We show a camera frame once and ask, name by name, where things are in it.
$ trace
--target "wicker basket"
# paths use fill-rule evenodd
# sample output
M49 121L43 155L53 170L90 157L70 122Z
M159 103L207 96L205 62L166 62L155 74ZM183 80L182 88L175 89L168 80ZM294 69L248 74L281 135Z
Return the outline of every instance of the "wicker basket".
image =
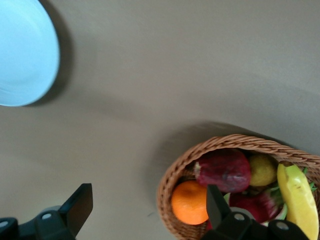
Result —
M300 167L307 167L307 178L320 186L320 157L308 154L289 146L281 145L275 141L254 136L233 134L216 136L190 148L181 155L166 171L157 191L157 207L160 217L167 229L180 240L199 240L206 231L206 224L187 225L180 222L173 214L171 208L171 195L173 189L182 181L194 179L191 171L194 160L203 154L216 149L239 148L257 153L270 154L278 161L287 160ZM320 189L314 192L318 209L320 210Z

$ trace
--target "banana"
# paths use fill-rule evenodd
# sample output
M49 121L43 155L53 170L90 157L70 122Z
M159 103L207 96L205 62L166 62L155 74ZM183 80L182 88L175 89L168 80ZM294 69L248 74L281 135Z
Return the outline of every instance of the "banana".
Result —
M317 240L319 217L307 177L296 165L280 163L277 180L288 212L286 220L296 224L310 240Z

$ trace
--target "beige table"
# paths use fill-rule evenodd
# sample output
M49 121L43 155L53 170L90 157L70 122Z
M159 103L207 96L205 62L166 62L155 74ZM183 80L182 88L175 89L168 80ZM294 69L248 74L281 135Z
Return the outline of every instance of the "beige table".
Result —
M261 134L320 155L320 1L42 2L61 67L36 104L0 107L1 217L92 183L79 240L169 240L155 192L190 146Z

